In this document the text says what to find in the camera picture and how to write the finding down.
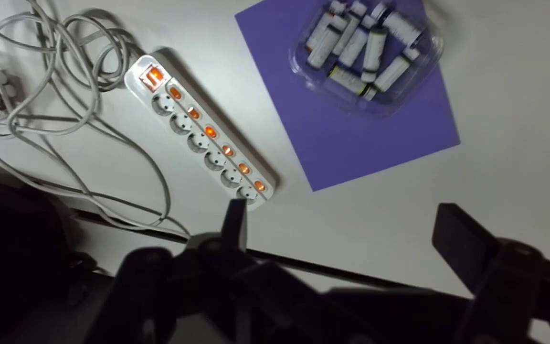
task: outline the electrical cable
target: electrical cable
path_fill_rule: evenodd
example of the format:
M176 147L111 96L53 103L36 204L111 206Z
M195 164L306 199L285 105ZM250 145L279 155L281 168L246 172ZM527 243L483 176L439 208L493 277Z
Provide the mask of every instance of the electrical cable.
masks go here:
M92 203L94 206L97 206L99 216L105 222L109 222L111 226L116 226L122 229L134 229L134 231L141 231L141 229L170 231L170 229L162 229L160 226L164 222L172 222L172 224L176 224L176 231L189 237L191 233L178 220L168 216L170 208L172 208L172 197L170 197L168 182L166 182L162 170L159 168L159 164L134 140L130 140L128 136L124 136L122 132L118 132L116 128L113 128L111 124L107 124L103 118L97 117L99 107L101 107L101 92L111 92L111 90L118 88L124 80L126 69L130 67L132 42L128 42L126 31L122 31L118 27L107 29L103 23L99 23L97 17L92 17L88 13L74 13L63 21L57 21L57 19L50 17L46 13L46 10L36 4L36 0L27 0L27 4L31 6L32 13L23 11L23 13L10 15L10 17L0 21L0 38L8 44L17 46L17 48L40 54L42 63L44 63L44 78L17 105L8 97L8 94L0 82L0 97L2 97L4 109L8 113L8 117L4 118L8 132L0 132L0 138L13 138L19 143L34 149L36 153L40 153L42 157L46 157L48 161L57 164L76 183L76 187L38 180L31 174L25 174L19 168L11 166L2 157L0 157L0 166L6 172L10 172L11 176L15 176L17 180L21 180L27 185L40 189L44 193ZM38 29L38 44L36 46L29 44L29 42L19 42L19 40L4 34L6 29L17 27L17 25L27 25L27 23L36 25L36 29ZM71 29L73 27L76 29L78 25L90 25L94 29L94 32L88 34L86 38L73 34ZM101 40L101 38L107 40L107 46L101 50L101 54L95 59L90 59L86 46L95 42L95 40ZM115 71L105 71L105 59L109 55L115 57L115 63L116 63ZM90 97L88 99L78 97L73 92L73 88L65 82L63 73L80 88L90 90ZM48 86L52 86L55 90L57 97L73 113L74 118L73 117L31 115L29 105L34 103L44 94L44 90ZM63 96L61 88L67 90L67 94L71 94L71 97L74 99L76 107L80 107L80 111L74 105L71 105L71 101ZM65 124L65 126L55 128L55 130L53 128L48 128L48 130L46 128L31 128L29 124L36 122L36 120L38 122L55 122L57 126L61 126L61 124ZM153 210L147 210L145 206L138 206L130 201L122 201L118 197L95 193L86 185L86 182L80 178L80 174L63 159L63 155L50 141L50 138L69 136L69 134L82 130L82 128L92 128L92 130L122 143L124 147L136 151L138 155L141 155L149 162L149 166L157 174L157 180L162 187L164 204L162 204L160 212L155 214ZM101 203L101 199L115 201L115 203L120 203L120 204L132 206L132 208L139 208L139 210L149 212L157 218L149 224L132 220L132 218L113 210L109 204Z

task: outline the white surface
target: white surface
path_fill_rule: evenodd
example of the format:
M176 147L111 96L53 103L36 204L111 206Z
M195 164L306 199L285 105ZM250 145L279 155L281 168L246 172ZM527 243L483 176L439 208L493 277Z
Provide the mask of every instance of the white surface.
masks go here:
M21 8L6 4L0 2L0 15ZM143 50L174 48L275 168L281 189L250 214L250 247L466 294L430 247L435 208L449 201L497 235L527 241L550 256L550 2L430 0L432 19L447 42L441 67L462 145L321 193L311 193L237 29L233 15L250 4L254 0L76 0L61 2L59 11L105 8ZM27 75L31 63L17 61ZM103 117L151 151L170 180L183 180L170 185L174 216L191 231L220 227L225 195L168 141L157 118L124 90L105 96ZM99 191L157 206L153 176L132 153L90 132L57 145ZM23 147L0 147L27 170L57 176ZM99 250L122 256L141 245L128 241L101 241Z

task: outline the electrical outlet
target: electrical outlet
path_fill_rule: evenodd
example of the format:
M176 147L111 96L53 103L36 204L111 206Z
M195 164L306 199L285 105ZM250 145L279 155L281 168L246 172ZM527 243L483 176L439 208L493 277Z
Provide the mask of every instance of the electrical outlet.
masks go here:
M178 103L168 94L157 94L153 105L160 115L172 115L178 109Z
M243 185L237 189L239 199L246 199L248 203L254 203L258 199L258 191L250 185Z
M212 170L222 170L225 166L227 159L222 155L222 151L216 153L206 153L204 155L204 164Z
M187 145L195 153L202 153L202 151L206 151L212 145L212 141L202 132L199 132L199 134L187 136Z
M197 159L231 199L248 199L252 210L273 197L275 182L269 170L243 145L244 140L231 134L223 115L210 107L178 65L141 55L124 75L124 84L166 120L174 138L187 147L189 159Z
M170 118L170 126L178 134L189 134L195 128L195 122L185 113L176 113Z
M237 185L241 183L241 180L243 180L243 174L239 174L237 168L233 168L233 170L223 170L223 172L220 174L220 180L222 180L222 183L227 185L227 187L237 187Z

